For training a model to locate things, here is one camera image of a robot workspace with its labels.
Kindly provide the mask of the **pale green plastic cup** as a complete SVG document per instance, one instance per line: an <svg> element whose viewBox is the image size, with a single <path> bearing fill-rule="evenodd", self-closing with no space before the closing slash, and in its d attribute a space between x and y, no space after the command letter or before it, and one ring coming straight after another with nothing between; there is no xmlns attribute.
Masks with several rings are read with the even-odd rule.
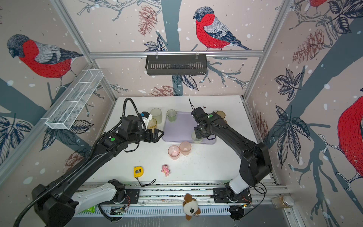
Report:
<svg viewBox="0 0 363 227"><path fill-rule="evenodd" d="M192 140L194 143L198 144L201 143L203 141L203 138L197 138L196 133L193 131L192 132Z"/></svg>

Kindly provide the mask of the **clear pale plastic cup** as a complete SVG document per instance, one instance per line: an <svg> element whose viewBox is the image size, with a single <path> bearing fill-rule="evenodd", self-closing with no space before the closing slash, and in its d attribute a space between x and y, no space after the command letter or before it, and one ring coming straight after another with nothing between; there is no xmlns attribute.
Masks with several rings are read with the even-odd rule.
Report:
<svg viewBox="0 0 363 227"><path fill-rule="evenodd" d="M157 121L157 124L161 124L163 121L162 110L160 108L153 108L151 110L152 118Z"/></svg>

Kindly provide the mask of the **bright green plastic cup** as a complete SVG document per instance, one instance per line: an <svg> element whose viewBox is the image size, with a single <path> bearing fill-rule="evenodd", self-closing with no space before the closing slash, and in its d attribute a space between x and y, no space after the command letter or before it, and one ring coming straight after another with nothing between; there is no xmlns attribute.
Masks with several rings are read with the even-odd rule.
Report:
<svg viewBox="0 0 363 227"><path fill-rule="evenodd" d="M170 122L175 122L176 117L177 117L177 112L175 110L173 110L173 109L170 109L170 110L167 111L166 116L167 116L167 119Z"/></svg>

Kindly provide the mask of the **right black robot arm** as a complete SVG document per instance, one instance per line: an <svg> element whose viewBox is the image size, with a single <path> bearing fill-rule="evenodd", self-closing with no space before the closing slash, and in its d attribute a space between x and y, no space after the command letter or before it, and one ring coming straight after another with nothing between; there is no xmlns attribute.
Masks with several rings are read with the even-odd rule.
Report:
<svg viewBox="0 0 363 227"><path fill-rule="evenodd" d="M198 139L211 140L211 136L220 138L240 158L239 173L226 185L225 195L230 201L237 201L242 193L255 187L269 175L273 168L268 148L264 143L255 143L242 136L215 112L206 113L202 107L193 105L191 115L197 123L194 132Z"/></svg>

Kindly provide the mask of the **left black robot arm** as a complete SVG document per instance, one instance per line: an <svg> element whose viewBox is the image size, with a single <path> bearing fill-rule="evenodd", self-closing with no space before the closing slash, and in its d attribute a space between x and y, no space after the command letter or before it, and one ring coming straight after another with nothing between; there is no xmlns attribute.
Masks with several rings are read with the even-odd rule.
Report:
<svg viewBox="0 0 363 227"><path fill-rule="evenodd" d="M110 201L121 193L123 184L110 180L98 189L87 191L82 199L75 195L83 183L104 164L122 151L127 153L130 144L159 142L164 131L147 128L145 120L149 117L150 113L139 111L135 115L122 115L112 129L96 139L90 153L71 170L47 186L40 184L33 189L33 201L18 215L14 226L20 226L25 214L34 208L47 227L64 227L80 211Z"/></svg>

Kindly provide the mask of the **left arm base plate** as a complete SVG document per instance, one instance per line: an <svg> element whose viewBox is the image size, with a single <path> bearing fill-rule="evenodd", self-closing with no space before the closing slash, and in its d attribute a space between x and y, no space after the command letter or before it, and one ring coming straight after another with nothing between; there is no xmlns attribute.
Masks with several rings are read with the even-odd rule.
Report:
<svg viewBox="0 0 363 227"><path fill-rule="evenodd" d="M137 204L139 195L140 189L118 190L112 200L112 204Z"/></svg>

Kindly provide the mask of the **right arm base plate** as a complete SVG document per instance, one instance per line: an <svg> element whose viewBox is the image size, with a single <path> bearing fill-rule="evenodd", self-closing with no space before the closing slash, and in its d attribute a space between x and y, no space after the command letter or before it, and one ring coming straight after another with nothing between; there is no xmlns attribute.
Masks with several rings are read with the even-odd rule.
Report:
<svg viewBox="0 0 363 227"><path fill-rule="evenodd" d="M236 194L230 188L213 188L211 198L215 203L252 203L249 189Z"/></svg>

